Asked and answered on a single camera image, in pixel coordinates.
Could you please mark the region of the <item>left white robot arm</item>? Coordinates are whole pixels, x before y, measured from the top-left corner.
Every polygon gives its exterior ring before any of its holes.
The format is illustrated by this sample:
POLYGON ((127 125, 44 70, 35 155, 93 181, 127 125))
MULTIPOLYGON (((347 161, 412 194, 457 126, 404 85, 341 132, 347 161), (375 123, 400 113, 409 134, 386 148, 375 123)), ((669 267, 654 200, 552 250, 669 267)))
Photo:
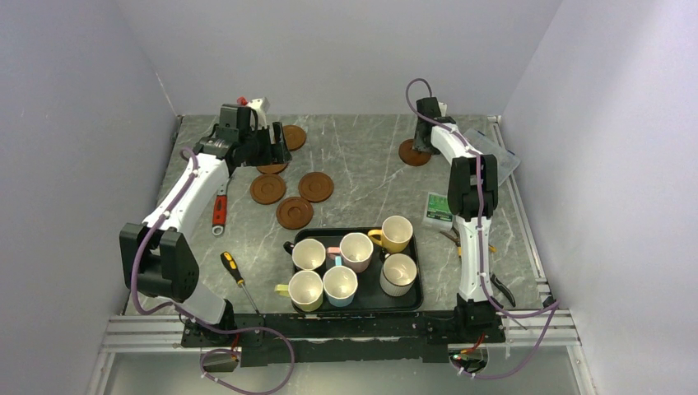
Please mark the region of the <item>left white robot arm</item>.
POLYGON ((164 200, 138 223, 119 233, 123 275, 135 310, 153 314, 165 307, 204 324, 215 345, 230 343, 237 324, 232 304, 206 286, 188 244, 213 196, 241 167, 277 165, 291 160, 282 123, 267 121, 268 99, 223 104, 211 132, 180 155, 184 172, 164 200))

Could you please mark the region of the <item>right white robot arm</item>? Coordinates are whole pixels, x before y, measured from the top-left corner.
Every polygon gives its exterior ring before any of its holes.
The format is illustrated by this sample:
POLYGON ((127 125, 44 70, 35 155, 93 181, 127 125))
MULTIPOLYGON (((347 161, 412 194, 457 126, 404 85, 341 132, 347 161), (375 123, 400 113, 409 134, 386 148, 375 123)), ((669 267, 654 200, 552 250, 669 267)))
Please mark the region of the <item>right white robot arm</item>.
POLYGON ((468 142, 456 123, 442 114, 435 97, 419 99, 415 112, 413 148, 440 154, 449 164, 447 203, 462 249, 454 332, 461 340, 472 342, 497 320, 496 309, 488 300, 488 239, 498 205, 497 161, 468 142))

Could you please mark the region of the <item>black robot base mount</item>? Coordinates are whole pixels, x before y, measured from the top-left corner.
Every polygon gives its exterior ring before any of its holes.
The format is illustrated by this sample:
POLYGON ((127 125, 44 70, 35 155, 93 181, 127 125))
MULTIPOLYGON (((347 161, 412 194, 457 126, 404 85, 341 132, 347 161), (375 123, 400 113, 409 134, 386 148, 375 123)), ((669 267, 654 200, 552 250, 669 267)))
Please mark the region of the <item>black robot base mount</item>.
POLYGON ((236 349, 244 367, 366 360, 440 363, 469 345, 501 344, 501 316, 470 304, 452 310, 358 314, 225 314, 215 330, 184 319, 181 345, 236 349))

